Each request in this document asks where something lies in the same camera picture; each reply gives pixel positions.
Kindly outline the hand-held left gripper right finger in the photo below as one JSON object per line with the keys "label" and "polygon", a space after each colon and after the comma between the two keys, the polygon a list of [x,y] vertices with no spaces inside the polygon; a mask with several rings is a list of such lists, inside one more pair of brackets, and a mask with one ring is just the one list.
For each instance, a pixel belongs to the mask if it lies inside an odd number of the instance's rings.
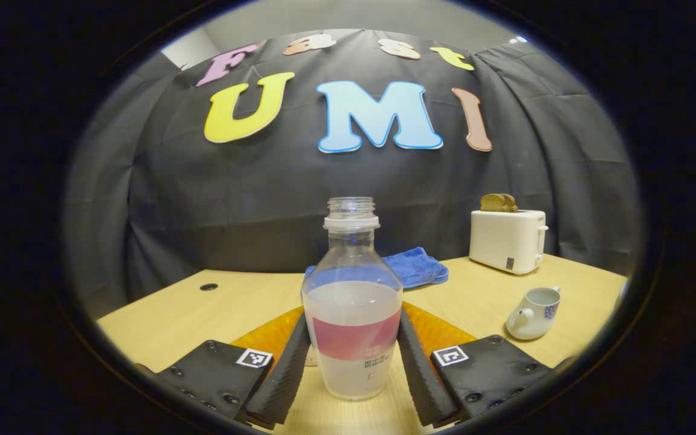
{"label": "hand-held left gripper right finger", "polygon": [[483,419],[552,373],[500,334],[475,338],[413,304],[402,305],[398,344],[423,426]]}

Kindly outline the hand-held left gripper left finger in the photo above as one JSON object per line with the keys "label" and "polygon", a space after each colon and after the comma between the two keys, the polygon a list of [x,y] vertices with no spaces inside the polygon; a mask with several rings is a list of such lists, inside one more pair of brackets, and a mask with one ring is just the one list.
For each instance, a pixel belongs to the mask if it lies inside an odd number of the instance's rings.
{"label": "hand-held left gripper left finger", "polygon": [[153,381],[211,413],[272,430],[286,421],[310,345],[299,306],[231,343],[202,342]]}

